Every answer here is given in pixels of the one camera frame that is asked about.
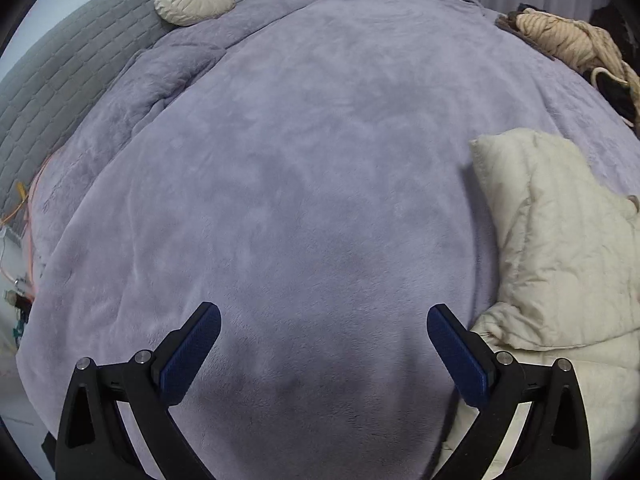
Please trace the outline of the cream puffer jacket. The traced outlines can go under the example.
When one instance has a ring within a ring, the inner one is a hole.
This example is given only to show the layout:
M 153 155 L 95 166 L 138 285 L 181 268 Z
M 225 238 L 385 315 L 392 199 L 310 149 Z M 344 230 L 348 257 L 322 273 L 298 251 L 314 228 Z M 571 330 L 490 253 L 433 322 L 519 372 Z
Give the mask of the cream puffer jacket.
M 521 362 L 573 364 L 603 479 L 639 433 L 638 200 L 605 186 L 562 136 L 513 129 L 471 153 L 500 276 L 474 330 Z

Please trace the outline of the lavender plush blanket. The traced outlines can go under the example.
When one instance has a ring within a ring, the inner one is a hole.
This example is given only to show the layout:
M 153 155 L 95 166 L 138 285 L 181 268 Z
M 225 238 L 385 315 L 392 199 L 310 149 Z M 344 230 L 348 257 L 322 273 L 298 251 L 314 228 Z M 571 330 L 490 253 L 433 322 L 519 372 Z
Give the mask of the lavender plush blanket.
M 581 76 L 465 0 L 244 0 L 134 56 L 48 161 L 17 353 L 58 429 L 76 362 L 222 332 L 175 420 L 221 479 L 416 479 L 452 395 L 427 339 L 495 299 L 470 142 L 566 136 L 613 191 L 639 144 Z

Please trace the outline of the grey quilted headboard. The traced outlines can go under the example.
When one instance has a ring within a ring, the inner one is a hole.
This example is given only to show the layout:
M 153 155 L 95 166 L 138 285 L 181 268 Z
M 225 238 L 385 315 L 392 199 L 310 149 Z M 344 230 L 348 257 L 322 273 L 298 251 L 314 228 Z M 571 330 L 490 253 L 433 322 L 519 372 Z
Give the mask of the grey quilted headboard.
M 15 233 L 29 184 L 130 58 L 172 29 L 153 0 L 90 0 L 55 25 L 1 81 L 1 218 Z

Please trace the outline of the beige clothes pile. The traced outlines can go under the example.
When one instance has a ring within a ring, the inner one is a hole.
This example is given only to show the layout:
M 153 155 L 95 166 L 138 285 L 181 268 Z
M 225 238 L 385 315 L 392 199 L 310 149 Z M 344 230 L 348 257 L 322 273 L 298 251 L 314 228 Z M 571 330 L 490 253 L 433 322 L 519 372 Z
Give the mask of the beige clothes pile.
M 639 75 L 607 30 L 532 6 L 498 16 L 496 25 L 574 70 L 633 132 L 639 131 Z

